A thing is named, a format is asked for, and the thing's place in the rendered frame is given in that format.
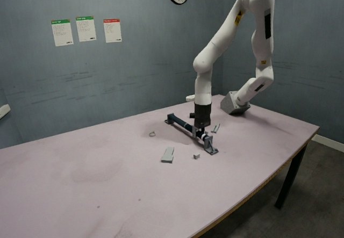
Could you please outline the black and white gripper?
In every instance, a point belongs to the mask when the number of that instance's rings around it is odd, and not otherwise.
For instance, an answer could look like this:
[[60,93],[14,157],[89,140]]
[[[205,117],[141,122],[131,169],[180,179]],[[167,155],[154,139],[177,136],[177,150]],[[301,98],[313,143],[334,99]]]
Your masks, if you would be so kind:
[[186,97],[187,102],[195,104],[195,119],[192,125],[192,136],[196,138],[196,129],[205,133],[205,127],[211,125],[211,92],[210,93],[196,93]]

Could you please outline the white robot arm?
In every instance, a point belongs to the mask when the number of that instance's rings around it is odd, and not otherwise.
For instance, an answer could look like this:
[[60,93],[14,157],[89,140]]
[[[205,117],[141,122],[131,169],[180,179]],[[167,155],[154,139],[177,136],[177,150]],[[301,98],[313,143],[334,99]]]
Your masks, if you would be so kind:
[[256,19],[256,30],[252,36],[252,48],[256,57],[256,79],[251,78],[235,94],[234,100],[239,105],[245,105],[257,93],[273,83],[271,56],[274,49],[274,3],[275,0],[236,0],[219,31],[193,62],[193,68],[197,72],[196,93],[211,92],[213,64],[234,40],[240,20],[247,11],[251,11]]

